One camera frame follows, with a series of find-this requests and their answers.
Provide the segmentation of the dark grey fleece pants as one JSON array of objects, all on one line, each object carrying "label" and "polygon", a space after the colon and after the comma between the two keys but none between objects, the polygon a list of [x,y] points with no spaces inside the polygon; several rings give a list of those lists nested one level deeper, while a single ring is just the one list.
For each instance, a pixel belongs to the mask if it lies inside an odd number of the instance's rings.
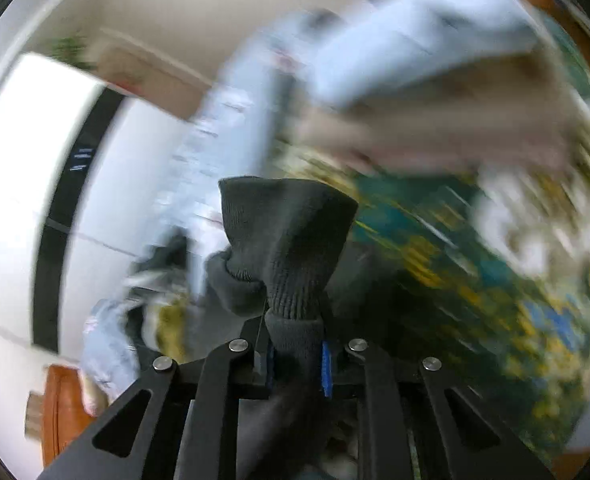
[{"label": "dark grey fleece pants", "polygon": [[206,263],[208,292],[262,315],[273,347],[272,391],[245,416],[237,478],[289,479],[319,441],[325,289],[358,205],[314,180],[228,178],[219,191],[229,245]]}]

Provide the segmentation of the olive yellow knit sweater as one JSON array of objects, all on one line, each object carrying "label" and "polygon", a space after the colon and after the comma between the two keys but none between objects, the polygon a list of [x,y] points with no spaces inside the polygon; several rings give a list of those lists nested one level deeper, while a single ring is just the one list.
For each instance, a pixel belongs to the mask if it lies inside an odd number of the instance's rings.
[{"label": "olive yellow knit sweater", "polygon": [[158,308],[156,343],[159,351],[177,362],[187,359],[183,342],[185,310],[181,304],[166,304]]}]

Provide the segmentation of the light blue floral duvet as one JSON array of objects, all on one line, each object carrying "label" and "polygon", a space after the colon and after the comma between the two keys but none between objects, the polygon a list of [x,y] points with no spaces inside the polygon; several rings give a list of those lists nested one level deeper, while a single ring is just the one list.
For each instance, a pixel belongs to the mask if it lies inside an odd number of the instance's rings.
[{"label": "light blue floral duvet", "polygon": [[294,94],[320,37],[335,18],[327,10],[289,14],[254,32],[223,64],[169,160],[142,257],[85,321],[78,378],[88,414],[100,414],[161,355],[140,353],[126,334],[134,302],[126,299],[125,282],[173,230],[181,230],[188,240],[187,359],[179,363],[201,359],[239,333],[243,315],[225,310],[207,289],[207,260],[228,244],[218,183],[274,173],[271,158],[285,143]]}]

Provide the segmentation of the wooden headboard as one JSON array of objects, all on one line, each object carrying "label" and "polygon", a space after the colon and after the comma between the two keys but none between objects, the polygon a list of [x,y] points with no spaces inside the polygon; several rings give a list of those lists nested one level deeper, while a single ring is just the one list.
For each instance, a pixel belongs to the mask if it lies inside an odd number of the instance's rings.
[{"label": "wooden headboard", "polygon": [[82,405],[77,370],[50,365],[42,398],[41,451],[47,468],[96,419]]}]

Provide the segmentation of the black white sweatshirt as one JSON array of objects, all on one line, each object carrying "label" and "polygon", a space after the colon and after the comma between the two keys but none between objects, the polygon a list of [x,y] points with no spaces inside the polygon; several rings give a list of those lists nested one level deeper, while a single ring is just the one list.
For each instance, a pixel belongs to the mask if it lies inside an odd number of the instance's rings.
[{"label": "black white sweatshirt", "polygon": [[159,307],[181,304],[185,310],[184,329],[187,327],[187,257],[187,237],[181,230],[173,230],[163,245],[151,248],[149,259],[136,264],[125,282],[126,299],[134,302],[127,313],[126,334],[142,354],[161,353],[155,337]]}]

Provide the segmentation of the teal floral bed blanket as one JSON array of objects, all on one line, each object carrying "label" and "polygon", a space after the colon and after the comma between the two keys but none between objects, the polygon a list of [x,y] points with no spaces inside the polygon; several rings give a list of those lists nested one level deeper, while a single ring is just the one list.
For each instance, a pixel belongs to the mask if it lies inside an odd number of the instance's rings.
[{"label": "teal floral bed blanket", "polygon": [[296,145],[279,167],[359,202],[353,243],[426,301],[403,322],[550,462],[590,403],[590,68],[554,18],[540,22],[575,93],[564,169],[411,176]]}]

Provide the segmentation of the beige folded blanket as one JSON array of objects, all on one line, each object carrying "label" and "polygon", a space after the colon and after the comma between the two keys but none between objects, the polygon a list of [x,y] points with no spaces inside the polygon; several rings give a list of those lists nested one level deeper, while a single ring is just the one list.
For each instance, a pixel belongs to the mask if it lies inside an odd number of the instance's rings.
[{"label": "beige folded blanket", "polygon": [[578,122],[560,61],[540,49],[449,70],[348,110],[308,102],[292,138],[360,171],[455,172],[484,162],[557,169]]}]

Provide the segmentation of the light blue folded cloth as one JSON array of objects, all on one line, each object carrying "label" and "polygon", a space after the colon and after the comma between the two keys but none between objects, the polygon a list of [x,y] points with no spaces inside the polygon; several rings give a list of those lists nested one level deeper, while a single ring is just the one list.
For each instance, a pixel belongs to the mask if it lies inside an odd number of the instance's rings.
[{"label": "light blue folded cloth", "polygon": [[485,58],[525,54],[538,35],[519,0],[365,0],[323,33],[313,102],[347,110]]}]

